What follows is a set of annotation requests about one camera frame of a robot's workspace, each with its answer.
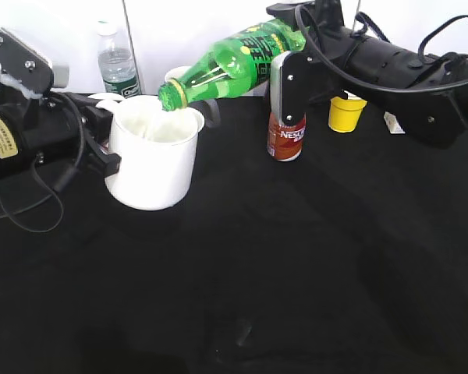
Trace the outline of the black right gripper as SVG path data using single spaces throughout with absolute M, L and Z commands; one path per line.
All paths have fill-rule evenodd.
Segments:
M 297 31 L 295 8 L 305 26 L 314 26 L 313 2 L 275 3 L 265 10 Z M 271 63 L 271 113 L 279 125 L 303 119 L 307 100 L 323 101 L 349 92 L 398 117 L 457 117 L 456 90 L 444 79 L 449 58 L 422 61 L 417 53 L 345 27 L 321 27 L 308 51 L 286 51 Z

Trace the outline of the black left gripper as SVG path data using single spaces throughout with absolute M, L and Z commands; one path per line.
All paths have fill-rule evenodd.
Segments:
M 89 125 L 110 125 L 112 113 L 96 105 L 101 99 L 79 93 L 51 92 L 41 99 L 26 99 L 17 91 L 7 93 L 7 126 L 12 133 L 18 154 L 7 161 L 7 174 L 25 171 L 37 153 L 55 159 L 68 153 L 79 136 L 75 110 Z M 84 133 L 87 164 L 104 178 L 119 172 L 121 157 L 104 154 L 89 132 Z

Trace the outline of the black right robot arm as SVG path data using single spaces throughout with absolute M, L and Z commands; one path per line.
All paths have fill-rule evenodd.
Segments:
M 277 3 L 267 13 L 302 32 L 305 47 L 272 62 L 271 112 L 294 126 L 311 101 L 355 94 L 394 115 L 402 130 L 427 146 L 445 149 L 468 130 L 468 55 L 417 51 L 391 44 L 362 12 L 361 30 L 345 27 L 339 1 Z

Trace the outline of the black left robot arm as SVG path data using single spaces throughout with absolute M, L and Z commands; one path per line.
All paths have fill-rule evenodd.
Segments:
M 105 177 L 117 173 L 121 157 L 103 148 L 112 114 L 98 102 L 78 93 L 26 99 L 0 91 L 0 178 L 26 170 L 36 156 L 46 163 L 81 157 Z

